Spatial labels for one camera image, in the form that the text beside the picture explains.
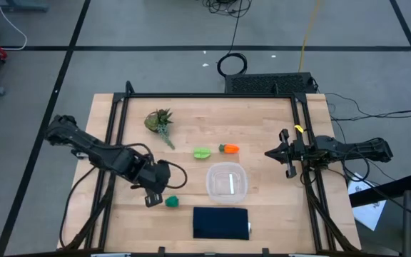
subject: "paper sheet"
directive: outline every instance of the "paper sheet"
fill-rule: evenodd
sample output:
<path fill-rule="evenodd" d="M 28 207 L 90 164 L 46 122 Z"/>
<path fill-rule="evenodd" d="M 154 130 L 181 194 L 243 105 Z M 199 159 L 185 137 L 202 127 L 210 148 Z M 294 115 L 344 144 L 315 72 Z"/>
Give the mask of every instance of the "paper sheet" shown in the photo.
<path fill-rule="evenodd" d="M 354 182 L 351 181 L 348 184 L 348 195 L 356 193 L 370 187 L 364 182 Z M 383 207 L 385 207 L 386 200 L 379 201 L 377 203 L 371 203 L 365 206 L 359 206 L 353 208 L 353 216 L 364 226 L 367 226 L 372 231 L 377 227 L 378 220 L 382 214 Z"/>

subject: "orange toy carrot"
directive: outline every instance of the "orange toy carrot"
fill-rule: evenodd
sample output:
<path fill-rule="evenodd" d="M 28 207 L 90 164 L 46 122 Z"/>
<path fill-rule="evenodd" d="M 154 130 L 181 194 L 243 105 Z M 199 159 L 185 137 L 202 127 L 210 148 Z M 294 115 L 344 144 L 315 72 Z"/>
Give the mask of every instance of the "orange toy carrot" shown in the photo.
<path fill-rule="evenodd" d="M 236 145 L 230 145 L 230 144 L 221 144 L 220 147 L 220 152 L 222 153 L 238 153 L 239 152 L 239 146 Z"/>

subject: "yellow cable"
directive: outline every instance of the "yellow cable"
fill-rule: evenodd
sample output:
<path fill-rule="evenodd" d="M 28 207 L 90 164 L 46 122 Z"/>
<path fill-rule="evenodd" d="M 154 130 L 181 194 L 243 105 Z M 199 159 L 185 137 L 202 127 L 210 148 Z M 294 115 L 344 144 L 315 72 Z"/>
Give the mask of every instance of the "yellow cable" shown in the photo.
<path fill-rule="evenodd" d="M 315 22 L 315 17 L 317 16 L 317 12 L 318 12 L 318 7 L 319 7 L 319 5 L 320 5 L 320 0 L 316 0 L 315 8 L 313 9 L 312 14 L 310 15 L 310 21 L 309 21 L 309 23 L 308 23 L 307 32 L 305 32 L 303 47 L 302 47 L 302 49 L 300 50 L 300 61 L 299 61 L 299 69 L 298 69 L 298 72 L 300 72 L 300 71 L 303 69 L 303 64 L 304 64 L 304 48 L 305 48 L 305 44 L 307 43 L 307 40 L 308 40 L 308 34 L 309 34 L 310 31 L 312 30 L 313 23 Z"/>

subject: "yellow clip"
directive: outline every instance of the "yellow clip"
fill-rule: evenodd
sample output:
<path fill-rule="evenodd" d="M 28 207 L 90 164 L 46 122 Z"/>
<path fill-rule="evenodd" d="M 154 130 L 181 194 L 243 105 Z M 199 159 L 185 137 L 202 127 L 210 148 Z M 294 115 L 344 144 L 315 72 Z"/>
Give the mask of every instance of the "yellow clip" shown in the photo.
<path fill-rule="evenodd" d="M 299 130 L 299 132 L 304 133 L 304 129 L 303 127 L 301 127 L 300 125 L 294 125 L 294 127 Z"/>

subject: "green toy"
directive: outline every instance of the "green toy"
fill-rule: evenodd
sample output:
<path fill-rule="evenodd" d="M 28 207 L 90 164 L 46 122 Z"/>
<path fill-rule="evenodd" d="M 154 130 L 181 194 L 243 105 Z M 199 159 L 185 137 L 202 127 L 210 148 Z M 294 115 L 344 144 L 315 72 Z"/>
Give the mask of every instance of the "green toy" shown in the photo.
<path fill-rule="evenodd" d="M 171 207 L 171 208 L 178 207 L 178 198 L 177 196 L 169 196 L 169 198 L 167 198 L 164 201 L 164 203 L 167 207 Z"/>
<path fill-rule="evenodd" d="M 194 148 L 194 158 L 208 158 L 211 154 L 209 148 L 206 147 L 196 147 Z"/>

